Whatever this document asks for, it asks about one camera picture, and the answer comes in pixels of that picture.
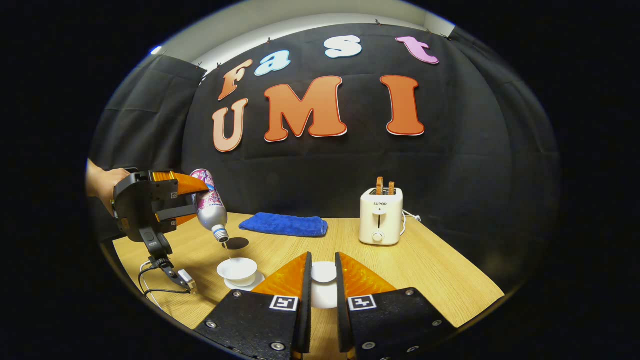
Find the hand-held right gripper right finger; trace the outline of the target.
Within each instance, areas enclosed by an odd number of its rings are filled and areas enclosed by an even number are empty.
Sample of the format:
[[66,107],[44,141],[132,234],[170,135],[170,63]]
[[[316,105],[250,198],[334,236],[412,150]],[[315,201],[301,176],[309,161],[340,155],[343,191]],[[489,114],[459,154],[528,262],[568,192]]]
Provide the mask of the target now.
[[414,287],[397,289],[338,251],[337,339],[347,360],[420,360],[457,332]]

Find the black backdrop cloth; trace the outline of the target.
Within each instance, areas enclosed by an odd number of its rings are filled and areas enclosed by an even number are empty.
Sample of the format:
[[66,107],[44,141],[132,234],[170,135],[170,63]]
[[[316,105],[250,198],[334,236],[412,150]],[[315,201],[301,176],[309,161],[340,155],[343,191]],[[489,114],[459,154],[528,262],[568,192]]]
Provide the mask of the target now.
[[[265,92],[302,100],[320,78],[346,133],[296,135]],[[270,127],[288,136],[265,141]],[[227,210],[357,218],[375,178],[503,291],[524,282],[560,205],[551,122],[498,53],[462,28],[448,37],[350,23],[262,43],[219,68],[162,55],[131,71],[106,104],[89,158],[106,170],[212,173]]]

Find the blue folded towel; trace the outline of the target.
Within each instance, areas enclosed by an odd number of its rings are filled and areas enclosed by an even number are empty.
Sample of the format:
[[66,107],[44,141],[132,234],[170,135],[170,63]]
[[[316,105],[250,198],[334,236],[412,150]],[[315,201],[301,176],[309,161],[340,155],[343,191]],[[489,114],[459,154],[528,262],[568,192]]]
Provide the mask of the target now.
[[317,238],[327,234],[329,224],[318,216],[298,217],[259,212],[245,219],[238,228],[263,234]]

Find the silver water bottle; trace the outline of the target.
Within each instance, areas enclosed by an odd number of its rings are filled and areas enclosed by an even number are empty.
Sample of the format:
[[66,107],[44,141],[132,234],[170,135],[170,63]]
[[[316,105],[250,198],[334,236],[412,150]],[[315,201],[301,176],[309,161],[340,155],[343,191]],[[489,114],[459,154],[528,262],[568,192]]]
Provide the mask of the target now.
[[203,168],[192,171],[190,175],[204,182],[208,188],[207,193],[192,194],[191,196],[197,207],[196,214],[199,223],[210,231],[219,243],[227,243],[230,238],[226,230],[227,210],[222,203],[213,176],[210,171]]

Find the white saucer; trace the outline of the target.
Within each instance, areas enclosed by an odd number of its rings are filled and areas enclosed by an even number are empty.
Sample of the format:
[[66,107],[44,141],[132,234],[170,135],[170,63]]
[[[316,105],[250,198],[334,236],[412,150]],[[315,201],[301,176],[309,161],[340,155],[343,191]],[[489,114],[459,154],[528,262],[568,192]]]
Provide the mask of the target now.
[[256,271],[256,273],[254,274],[253,282],[250,284],[238,285],[226,278],[224,279],[224,284],[231,290],[242,290],[242,291],[251,292],[253,289],[258,287],[258,285],[260,285],[264,280],[265,280],[265,275],[262,274],[260,271]]

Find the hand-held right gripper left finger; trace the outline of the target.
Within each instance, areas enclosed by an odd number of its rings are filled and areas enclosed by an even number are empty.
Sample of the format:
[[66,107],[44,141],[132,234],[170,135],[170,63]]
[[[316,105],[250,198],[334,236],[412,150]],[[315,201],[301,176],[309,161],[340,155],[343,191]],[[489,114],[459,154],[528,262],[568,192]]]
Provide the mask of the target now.
[[196,333],[253,360],[304,360],[311,348],[312,268],[307,251],[252,291],[229,291]]

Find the white toaster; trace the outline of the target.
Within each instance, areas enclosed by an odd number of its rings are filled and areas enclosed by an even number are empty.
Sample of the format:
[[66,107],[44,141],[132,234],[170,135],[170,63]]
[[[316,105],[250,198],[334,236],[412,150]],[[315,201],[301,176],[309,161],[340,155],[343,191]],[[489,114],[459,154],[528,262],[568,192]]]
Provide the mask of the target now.
[[376,246],[394,246],[403,231],[403,191],[388,187],[377,194],[374,187],[359,199],[359,241]]

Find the white teacup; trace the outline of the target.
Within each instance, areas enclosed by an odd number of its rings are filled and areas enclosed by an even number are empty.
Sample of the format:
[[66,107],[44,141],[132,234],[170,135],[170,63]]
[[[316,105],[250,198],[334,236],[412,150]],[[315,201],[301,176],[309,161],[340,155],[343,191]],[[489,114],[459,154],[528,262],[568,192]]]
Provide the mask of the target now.
[[248,287],[257,278],[258,264],[253,259],[234,257],[218,264],[216,271],[226,285]]

